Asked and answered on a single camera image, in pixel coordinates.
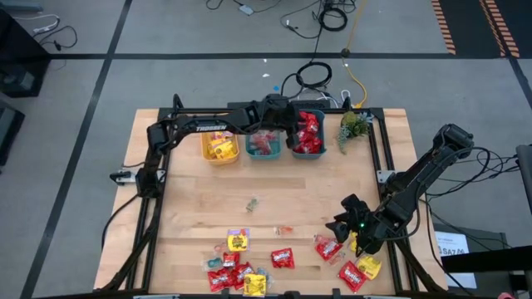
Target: green plant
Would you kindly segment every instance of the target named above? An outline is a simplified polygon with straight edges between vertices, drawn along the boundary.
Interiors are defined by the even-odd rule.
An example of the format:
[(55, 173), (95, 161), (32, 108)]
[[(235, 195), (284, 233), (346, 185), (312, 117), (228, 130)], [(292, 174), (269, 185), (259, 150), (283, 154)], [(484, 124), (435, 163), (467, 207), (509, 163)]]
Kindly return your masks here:
[(365, 115), (356, 115), (352, 111), (344, 113), (340, 122), (340, 132), (337, 137), (340, 151), (346, 154), (345, 144), (347, 140), (366, 135), (368, 131), (369, 125)]

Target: yellow bin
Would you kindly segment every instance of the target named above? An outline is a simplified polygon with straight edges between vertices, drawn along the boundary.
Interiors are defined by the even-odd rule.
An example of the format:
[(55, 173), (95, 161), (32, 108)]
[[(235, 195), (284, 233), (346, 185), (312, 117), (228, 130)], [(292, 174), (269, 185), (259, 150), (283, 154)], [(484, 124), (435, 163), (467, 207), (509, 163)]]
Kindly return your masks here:
[(203, 154), (204, 159), (209, 161), (212, 165), (224, 165), (224, 164), (230, 164), (236, 161), (239, 158), (240, 150), (239, 150), (239, 139), (237, 138), (237, 135), (233, 135), (233, 137), (230, 138), (231, 142), (233, 142), (233, 152), (234, 157), (226, 158), (226, 159), (212, 159), (209, 154), (208, 145), (211, 141), (210, 133), (201, 133), (201, 152)]

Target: yellow candy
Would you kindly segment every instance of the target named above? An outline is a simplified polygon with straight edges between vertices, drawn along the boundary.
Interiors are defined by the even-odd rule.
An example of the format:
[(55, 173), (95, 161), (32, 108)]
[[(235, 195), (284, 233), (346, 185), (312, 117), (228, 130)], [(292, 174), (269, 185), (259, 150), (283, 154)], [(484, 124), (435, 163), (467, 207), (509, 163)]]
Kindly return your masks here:
[(231, 252), (248, 250), (248, 236), (243, 234), (227, 236), (227, 247)]
[(246, 274), (244, 276), (244, 296), (266, 296), (266, 276), (259, 274)]
[(357, 251), (357, 233), (352, 232), (351, 233), (352, 242), (351, 245), (349, 245), (349, 249), (351, 249), (352, 252)]
[(377, 277), (377, 274), (381, 270), (382, 262), (376, 260), (373, 257), (365, 256), (358, 260), (357, 268), (362, 273), (366, 274), (367, 278), (373, 279)]

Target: yellow cable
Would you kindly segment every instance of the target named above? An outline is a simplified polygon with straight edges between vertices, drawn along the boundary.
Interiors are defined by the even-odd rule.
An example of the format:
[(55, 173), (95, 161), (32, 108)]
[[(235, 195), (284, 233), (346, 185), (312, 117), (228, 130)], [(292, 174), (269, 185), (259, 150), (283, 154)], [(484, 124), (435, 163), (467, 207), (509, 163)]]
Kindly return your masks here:
[[(351, 47), (352, 38), (355, 35), (355, 30), (357, 29), (358, 19), (360, 19), (360, 16), (362, 15), (362, 11), (364, 10), (364, 7), (366, 6), (366, 4), (367, 4), (367, 0), (362, 0), (362, 4), (360, 4), (360, 7), (358, 8), (357, 13), (355, 14), (355, 19), (353, 20), (351, 33), (349, 33), (349, 40), (347, 40), (346, 49), (348, 50)], [(362, 91), (364, 92), (364, 97), (362, 98), (362, 100), (356, 105), (353, 105), (353, 108), (355, 109), (362, 108), (362, 105), (367, 100), (366, 87), (352, 74), (351, 69), (349, 69), (349, 66), (347, 65), (347, 63), (345, 62), (343, 58), (342, 58), (342, 64), (346, 68), (347, 72), (349, 73), (349, 76), (351, 76), (351, 79), (353, 79), (362, 88)]]

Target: yellow candy wrapper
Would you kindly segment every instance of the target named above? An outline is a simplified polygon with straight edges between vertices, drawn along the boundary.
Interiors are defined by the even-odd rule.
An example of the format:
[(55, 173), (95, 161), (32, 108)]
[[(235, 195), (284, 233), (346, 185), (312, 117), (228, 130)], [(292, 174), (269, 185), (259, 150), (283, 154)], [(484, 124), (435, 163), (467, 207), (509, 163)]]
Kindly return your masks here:
[(352, 232), (351, 233), (352, 242), (351, 245), (349, 245), (349, 249), (351, 249), (352, 252), (357, 251), (357, 233)]
[(376, 260), (373, 257), (365, 256), (360, 257), (358, 260), (357, 268), (360, 272), (364, 273), (367, 278), (373, 279), (377, 277), (379, 271), (381, 271), (382, 262)]
[(242, 252), (249, 247), (249, 229), (230, 229), (227, 233), (227, 247), (231, 252)]
[(246, 274), (244, 276), (244, 296), (266, 296), (266, 276), (259, 274)]

